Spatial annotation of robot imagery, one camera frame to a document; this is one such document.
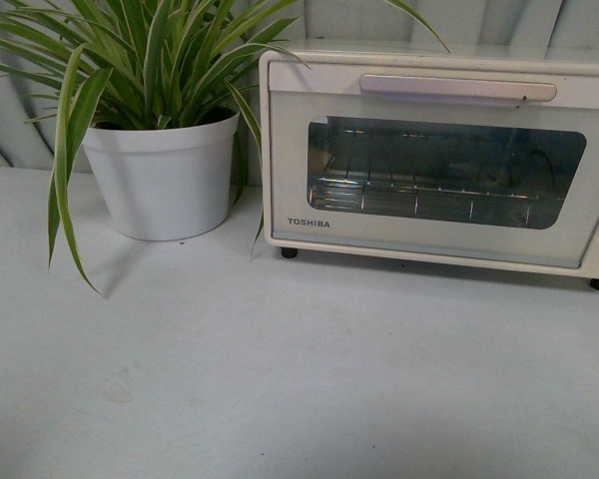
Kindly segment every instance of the oven handle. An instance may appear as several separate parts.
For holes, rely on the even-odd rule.
[[[550,83],[393,75],[363,75],[359,87],[363,93],[392,99],[482,105],[519,106],[528,102],[549,102],[557,95],[557,87]]]

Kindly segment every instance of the wire rack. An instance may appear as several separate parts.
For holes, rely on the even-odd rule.
[[[546,229],[573,172],[520,129],[311,125],[308,202],[318,210]]]

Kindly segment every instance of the oven top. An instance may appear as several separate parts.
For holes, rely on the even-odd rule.
[[[307,39],[287,47],[307,62],[599,76],[599,49]]]

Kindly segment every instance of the oven door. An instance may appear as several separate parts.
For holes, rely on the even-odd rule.
[[[355,76],[343,93],[272,81],[270,238],[580,265],[599,219],[599,109],[463,87],[377,95]]]

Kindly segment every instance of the leaf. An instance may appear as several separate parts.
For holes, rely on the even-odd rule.
[[[261,6],[265,5],[266,2],[258,2],[253,5],[251,8],[246,10],[244,14],[234,20],[233,28],[228,28],[227,35],[218,42],[213,51],[213,56],[219,55],[226,48],[229,47],[233,42],[240,38],[240,35],[249,32],[250,30],[256,28],[262,21],[270,18],[271,15],[278,12],[279,10],[295,3],[297,0],[281,0],[274,2],[273,5],[266,10],[258,13],[258,10]],[[294,22],[296,19],[282,19],[283,21],[290,21],[290,23]]]
[[[242,193],[244,192],[244,188],[249,181],[249,157],[247,153],[242,148],[242,140],[240,139],[240,132],[235,133],[234,137],[234,145],[236,146],[236,156],[238,160],[236,161],[236,177],[237,177],[237,191],[236,197],[233,200],[233,205],[236,205],[237,202],[242,197]]]
[[[67,27],[63,22],[57,20],[53,16],[60,13],[64,12],[49,13],[47,10],[21,8],[19,10],[9,10],[7,12],[0,12],[0,16],[4,16],[5,18],[21,18],[27,21],[31,21],[36,25],[45,27],[50,32],[53,32],[58,35],[59,43],[67,42],[74,48],[88,41],[87,38],[82,36],[79,32]]]
[[[71,55],[58,102],[53,176],[49,194],[49,263],[53,256],[59,224],[62,224],[71,256],[80,276],[96,292],[99,292],[88,279],[78,252],[75,230],[69,213],[68,186],[78,148],[109,81],[111,70],[95,72],[80,86],[74,96],[77,69],[83,50],[84,47],[78,48]]]
[[[223,83],[225,85],[226,83],[233,83],[235,81],[233,76],[235,75],[236,78],[240,76],[240,66],[244,64],[251,65],[251,59],[253,56],[266,50],[275,50],[288,55],[293,55],[298,59],[298,61],[306,65],[304,60],[299,58],[297,55],[294,55],[286,48],[280,47],[278,45],[261,43],[246,43],[244,45],[240,45],[239,47],[236,47],[230,52],[222,55],[202,77],[202,79],[200,79],[199,84],[194,90],[193,97],[187,99],[186,101],[186,103],[188,103],[188,107],[183,112],[185,121],[194,122],[195,119],[193,118],[193,112],[196,111],[195,108],[199,108],[199,106],[202,104],[202,101],[212,92],[214,92],[214,89],[216,89],[218,85]]]
[[[58,42],[56,39],[50,38],[30,25],[17,20],[10,19],[8,22],[0,21],[0,30],[26,40],[28,45],[34,44],[37,50],[43,51],[56,59],[66,62],[71,55],[67,46],[62,42]]]
[[[204,36],[202,46],[200,47],[200,51],[196,57],[196,61],[192,71],[192,84],[197,85],[199,80],[205,75],[205,73],[211,67],[212,52],[214,51],[214,46],[216,44],[216,40],[220,31],[223,27],[224,21],[227,16],[231,12],[231,7],[233,6],[234,0],[223,0],[220,2],[218,6],[218,10],[215,12],[215,16],[213,21],[211,22],[211,26]]]
[[[39,122],[42,122],[42,121],[44,121],[44,120],[50,120],[50,119],[52,119],[52,118],[56,118],[56,116],[57,116],[57,115],[56,115],[55,113],[53,113],[53,114],[51,114],[51,115],[43,115],[42,117],[30,118],[29,120],[27,120],[27,121],[26,121],[26,122],[24,122],[24,123],[25,123],[25,125],[28,125],[28,124],[30,124],[30,123],[39,123]]]
[[[110,22],[107,20],[107,16],[93,0],[71,0],[71,3],[76,10],[78,10],[82,19],[86,20],[87,22],[100,26],[107,26],[110,24]],[[97,35],[97,32],[94,32],[94,34],[99,42],[106,44],[106,42],[103,41],[104,39]]]
[[[64,65],[62,63],[58,63],[48,56],[38,53],[30,46],[23,45],[13,40],[0,38],[0,48],[13,53],[34,65],[44,68],[48,72],[58,73],[63,71]]]
[[[134,52],[138,62],[142,63],[147,55],[148,30],[142,9],[138,8],[138,0],[121,0],[127,31],[133,41]]]
[[[171,123],[171,117],[166,117],[164,115],[160,115],[158,118],[158,130],[164,130]]]
[[[240,93],[242,93],[244,95],[244,93],[248,90],[255,90],[258,87],[258,85],[246,85],[243,87],[239,87],[238,91]],[[217,107],[221,107],[222,105],[225,105],[226,103],[229,103],[230,100],[233,99],[233,95],[231,95],[231,92],[226,91],[224,94],[220,95],[214,95],[213,100],[210,100],[208,102],[206,102],[204,104],[204,108],[200,111],[200,117],[201,118],[206,118],[207,115],[212,112],[215,108]]]
[[[193,12],[189,12],[189,6],[184,5],[185,12],[189,12],[187,21],[179,28],[177,37],[174,39],[171,55],[171,74],[168,83],[165,82],[166,111],[179,112],[182,110],[182,99],[186,96],[186,88],[182,88],[182,76],[190,76],[193,64],[200,52],[200,46],[204,40],[204,33],[209,27],[201,27],[204,13],[215,0],[205,0],[199,3]]]
[[[156,10],[158,9],[158,0],[144,0],[144,5],[149,13],[155,15]]]
[[[439,34],[437,32],[435,32],[435,30],[432,28],[432,26],[426,21],[425,18],[423,18],[419,12],[417,12],[414,8],[412,8],[410,5],[408,5],[407,3],[402,2],[401,0],[384,0],[385,2],[387,2],[388,4],[392,5],[395,8],[398,8],[399,10],[406,12],[408,15],[410,15],[412,18],[414,18],[415,20],[417,20],[421,25],[423,25],[424,27],[426,27],[426,29],[432,33],[435,37],[437,37],[437,40],[439,40],[439,43],[441,43],[441,45],[443,45],[443,48],[446,49],[446,51],[448,53],[450,53],[450,49],[448,48],[448,46],[444,43],[443,39],[439,36]]]
[[[234,101],[236,102],[236,105],[238,106],[238,109],[240,110],[240,113],[242,114],[242,118],[246,122],[247,127],[249,127],[249,130],[251,131],[251,134],[253,135],[253,138],[255,139],[256,144],[258,145],[258,154],[261,157],[262,156],[262,131],[260,130],[260,125],[258,125],[258,119],[256,118],[255,114],[253,113],[253,110],[251,109],[249,102],[247,102],[247,100],[244,98],[242,93],[240,93],[240,91],[236,87],[231,85],[229,82],[225,82],[225,86],[227,87],[227,90],[229,90],[229,92],[231,93],[231,96],[233,97]]]
[[[124,104],[126,101],[131,101],[135,98],[133,95],[142,95],[144,92],[144,85],[135,77],[134,72],[129,68],[126,68],[124,64],[119,61],[119,58],[111,56],[111,52],[103,48],[97,43],[85,44],[86,54],[92,58],[100,68],[113,67],[116,77],[124,77],[126,83],[128,83],[128,89],[133,94],[125,97],[121,97],[120,103]]]
[[[161,52],[167,37],[167,24],[173,0],[161,0],[149,28],[147,54],[144,59],[144,119],[147,125],[153,118],[158,73],[161,71]]]
[[[262,212],[260,213],[260,224],[258,225],[258,231],[256,232],[256,237],[253,238],[253,244],[251,245],[251,258],[253,258],[253,252],[256,248],[256,242],[258,242],[258,239],[260,238],[260,235],[262,234],[263,231],[264,231],[264,209],[262,209]]]
[[[27,80],[31,80],[32,82],[38,83],[40,85],[51,87],[55,90],[60,90],[62,86],[62,83],[59,80],[56,80],[47,75],[39,73],[29,73],[24,70],[9,67],[7,65],[0,64],[0,72],[8,73],[9,75],[15,75],[17,77],[26,78]]]
[[[277,35],[288,28],[291,24],[297,21],[297,18],[281,18],[271,23],[268,27],[258,32],[249,42],[251,43],[269,43],[273,41]]]

